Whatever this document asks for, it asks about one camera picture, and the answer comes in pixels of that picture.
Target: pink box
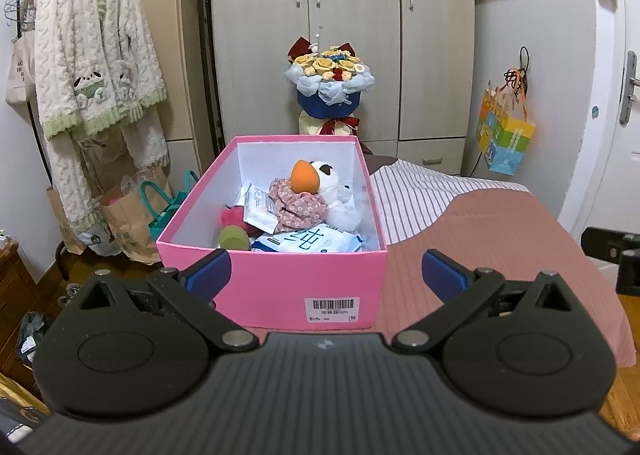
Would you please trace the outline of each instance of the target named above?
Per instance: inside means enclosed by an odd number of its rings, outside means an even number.
[[[235,203],[242,184],[268,190],[289,177],[299,159],[331,164],[354,191],[362,211],[357,253],[229,251],[232,274],[216,308],[244,327],[284,330],[366,329],[373,325],[385,279],[386,245],[367,166],[353,136],[243,136],[235,138],[193,188],[158,239],[165,266],[186,269],[217,247],[220,212]],[[313,300],[354,300],[357,310],[322,314]]]

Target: red plush toy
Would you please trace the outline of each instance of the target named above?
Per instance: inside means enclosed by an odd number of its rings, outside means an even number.
[[[244,229],[249,236],[262,235],[260,229],[244,222],[244,207],[242,206],[227,207],[226,210],[222,210],[222,213],[220,213],[220,221],[223,227],[238,226]]]

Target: yellow rose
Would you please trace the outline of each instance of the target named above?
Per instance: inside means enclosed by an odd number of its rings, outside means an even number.
[[[310,54],[303,54],[302,56],[297,57],[294,62],[304,68],[305,66],[311,65],[313,60],[314,59]]]
[[[314,61],[314,69],[318,71],[318,74],[330,71],[335,67],[335,63],[330,58],[318,58]]]
[[[351,63],[349,60],[338,61],[338,67],[349,72],[352,72],[354,70],[353,63]]]

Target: teal bag handle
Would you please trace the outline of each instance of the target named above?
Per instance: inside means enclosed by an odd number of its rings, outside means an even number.
[[[149,213],[151,213],[151,215],[153,215],[154,220],[158,220],[160,215],[154,211],[154,209],[151,207],[151,204],[149,204],[149,200],[146,198],[145,188],[147,186],[149,186],[149,187],[153,188],[154,190],[156,190],[158,192],[158,194],[164,200],[166,200],[167,207],[164,209],[164,211],[166,211],[166,209],[169,206],[171,206],[173,201],[171,199],[169,199],[169,197],[167,197],[166,193],[155,182],[150,181],[150,180],[145,180],[145,181],[142,181],[142,183],[140,183],[140,186],[138,188],[138,190],[140,191],[140,198],[142,199],[142,202],[145,203],[146,209],[149,210]]]
[[[193,170],[189,170],[184,173],[184,190],[189,193],[191,191],[191,178],[194,181],[198,182],[200,179],[198,178],[198,174],[196,174]]]

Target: bed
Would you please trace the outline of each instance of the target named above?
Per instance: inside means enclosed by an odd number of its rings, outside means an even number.
[[[388,244],[374,326],[387,340],[442,302],[422,281],[421,260],[438,249],[474,269],[510,279],[557,271],[585,306],[619,367],[635,364],[631,329],[614,287],[524,186],[433,172],[396,158],[366,156]],[[254,329],[264,339],[267,331]]]

